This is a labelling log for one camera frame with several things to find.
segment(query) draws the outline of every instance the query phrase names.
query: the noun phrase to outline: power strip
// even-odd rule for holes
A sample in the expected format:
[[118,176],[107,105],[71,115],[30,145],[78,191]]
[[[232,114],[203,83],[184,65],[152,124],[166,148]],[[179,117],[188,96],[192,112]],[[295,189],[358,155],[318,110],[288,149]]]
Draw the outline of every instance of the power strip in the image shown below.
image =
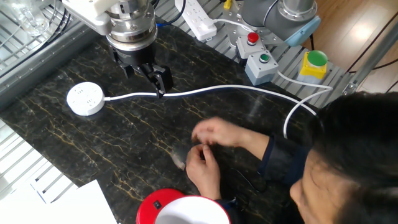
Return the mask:
[[[183,0],[175,0],[175,7],[181,12]],[[185,22],[189,25],[198,40],[205,40],[217,34],[217,27],[212,19],[196,0],[186,0],[185,9],[182,14]]]
[[69,90],[67,103],[72,111],[80,116],[97,113],[105,104],[101,87],[92,82],[83,82]]

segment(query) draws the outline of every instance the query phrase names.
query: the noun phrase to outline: button control box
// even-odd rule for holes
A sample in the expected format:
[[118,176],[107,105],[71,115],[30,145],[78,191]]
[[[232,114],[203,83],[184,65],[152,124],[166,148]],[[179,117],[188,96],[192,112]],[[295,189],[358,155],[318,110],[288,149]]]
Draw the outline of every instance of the button control box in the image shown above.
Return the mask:
[[256,53],[256,52],[264,51],[266,49],[264,47],[264,45],[262,44],[261,40],[259,40],[258,38],[254,39],[254,37],[252,37],[252,36],[254,36],[253,34],[256,34],[256,33],[250,33],[249,35],[244,35],[244,36],[238,37],[238,42],[236,43],[236,46],[238,47],[238,52],[239,52],[239,56],[241,57],[241,59],[248,59],[249,55]]
[[268,50],[248,56],[245,72],[253,85],[271,82],[278,71],[278,63]]

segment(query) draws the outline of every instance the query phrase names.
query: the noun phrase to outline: wooden floor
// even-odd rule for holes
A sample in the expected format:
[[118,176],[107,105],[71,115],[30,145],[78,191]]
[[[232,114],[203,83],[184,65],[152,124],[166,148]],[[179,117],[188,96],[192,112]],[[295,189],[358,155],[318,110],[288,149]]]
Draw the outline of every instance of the wooden floor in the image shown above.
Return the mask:
[[[327,54],[335,65],[347,69],[398,11],[397,0],[316,0],[322,23],[314,33],[315,49]],[[383,32],[368,53],[354,66],[357,70],[369,57],[398,18]],[[310,49],[310,42],[305,47]],[[398,42],[380,65],[398,58]],[[398,62],[373,71],[361,90],[384,92],[398,80]]]

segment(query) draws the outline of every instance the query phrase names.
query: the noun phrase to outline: black hair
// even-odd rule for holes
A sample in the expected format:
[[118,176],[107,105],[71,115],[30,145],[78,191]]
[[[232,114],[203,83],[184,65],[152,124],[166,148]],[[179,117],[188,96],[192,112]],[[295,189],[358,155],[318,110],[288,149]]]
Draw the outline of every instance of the black hair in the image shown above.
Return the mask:
[[336,224],[398,223],[398,93],[341,96],[309,125],[312,149],[354,182]]

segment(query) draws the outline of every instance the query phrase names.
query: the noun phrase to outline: white paper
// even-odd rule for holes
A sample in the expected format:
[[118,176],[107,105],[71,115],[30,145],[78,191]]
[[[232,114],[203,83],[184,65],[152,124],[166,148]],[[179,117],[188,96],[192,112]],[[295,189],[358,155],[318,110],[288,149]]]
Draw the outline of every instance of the white paper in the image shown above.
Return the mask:
[[96,180],[45,204],[30,186],[0,203],[1,224],[117,224]]
[[50,204],[51,224],[117,224],[97,180],[64,196]]

